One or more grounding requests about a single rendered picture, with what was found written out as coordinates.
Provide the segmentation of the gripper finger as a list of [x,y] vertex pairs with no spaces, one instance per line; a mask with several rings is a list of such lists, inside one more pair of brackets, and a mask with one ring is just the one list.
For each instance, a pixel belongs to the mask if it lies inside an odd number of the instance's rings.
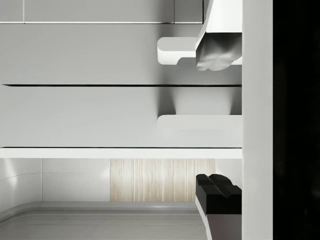
[[208,0],[195,43],[196,69],[221,71],[242,57],[242,0]]
[[208,240],[242,240],[242,190],[229,178],[198,174],[195,204]]

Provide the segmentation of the white cabinet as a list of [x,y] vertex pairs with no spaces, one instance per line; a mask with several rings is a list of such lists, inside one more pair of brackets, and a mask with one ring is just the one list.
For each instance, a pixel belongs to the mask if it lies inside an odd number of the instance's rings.
[[209,0],[0,0],[0,157],[242,147],[242,58],[196,69]]

